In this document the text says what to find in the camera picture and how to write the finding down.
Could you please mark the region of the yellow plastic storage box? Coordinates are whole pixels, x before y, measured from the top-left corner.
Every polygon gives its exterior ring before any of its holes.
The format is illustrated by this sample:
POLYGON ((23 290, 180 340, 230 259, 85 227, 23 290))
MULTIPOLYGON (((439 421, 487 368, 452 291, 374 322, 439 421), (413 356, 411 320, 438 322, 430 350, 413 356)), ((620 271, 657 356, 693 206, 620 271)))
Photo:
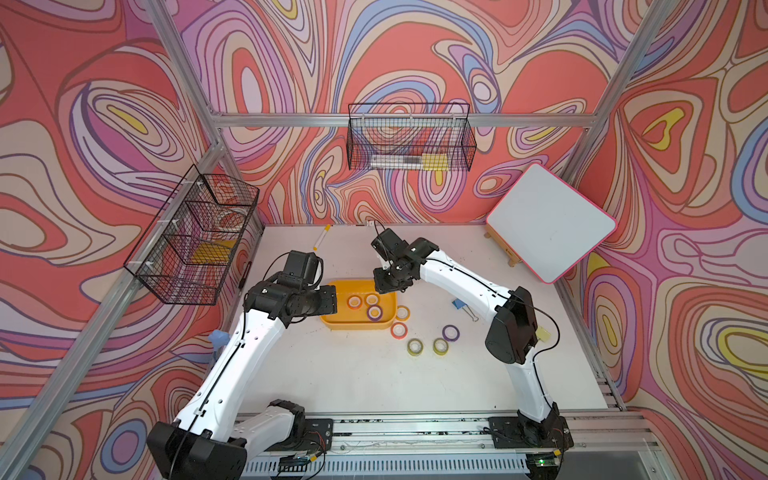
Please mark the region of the yellow plastic storage box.
POLYGON ((373 280, 339 279, 336 288, 337 312, 322 315, 321 320, 331 330, 379 330, 393 323, 398 307, 396 293, 381 294, 373 280))

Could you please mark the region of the yellow-green tape roll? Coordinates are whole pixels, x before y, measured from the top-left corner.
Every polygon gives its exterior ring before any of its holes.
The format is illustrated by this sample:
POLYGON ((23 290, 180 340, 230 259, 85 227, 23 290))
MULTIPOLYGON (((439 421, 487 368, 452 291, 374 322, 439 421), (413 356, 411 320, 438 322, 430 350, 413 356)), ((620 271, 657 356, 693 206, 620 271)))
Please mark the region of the yellow-green tape roll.
POLYGON ((418 338, 410 339, 406 344, 407 352, 413 357, 420 356, 424 351, 423 342, 418 338))
POLYGON ((449 351, 449 345, 443 338, 436 338, 432 343, 433 352, 438 356, 445 356, 449 351))

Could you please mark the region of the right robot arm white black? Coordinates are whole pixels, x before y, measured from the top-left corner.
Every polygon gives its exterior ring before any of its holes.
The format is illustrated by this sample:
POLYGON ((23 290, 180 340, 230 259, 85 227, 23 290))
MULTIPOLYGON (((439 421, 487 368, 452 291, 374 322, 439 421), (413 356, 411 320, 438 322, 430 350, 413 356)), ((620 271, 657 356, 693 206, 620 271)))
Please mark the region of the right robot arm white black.
POLYGON ((517 434, 532 447, 573 447, 565 418, 537 371, 537 308, 528 290, 496 285, 457 263, 424 238, 408 244, 378 236, 381 259, 373 271, 378 293, 403 292, 418 280, 437 286, 472 308, 489 325, 487 351, 504 364, 517 398, 517 434))

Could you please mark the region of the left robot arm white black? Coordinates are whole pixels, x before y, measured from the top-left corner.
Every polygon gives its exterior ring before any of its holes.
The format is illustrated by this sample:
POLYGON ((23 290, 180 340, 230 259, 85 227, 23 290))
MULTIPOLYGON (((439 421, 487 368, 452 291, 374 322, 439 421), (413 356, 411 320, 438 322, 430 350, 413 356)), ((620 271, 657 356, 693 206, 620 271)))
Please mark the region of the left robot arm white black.
POLYGON ((246 421, 236 418, 248 387, 292 321, 337 310, 332 285, 254 285, 244 298, 235 333, 201 387, 171 422, 157 422, 147 436, 161 476, 238 479, 249 460, 273 446, 301 445, 305 410, 296 403, 278 399, 246 421))

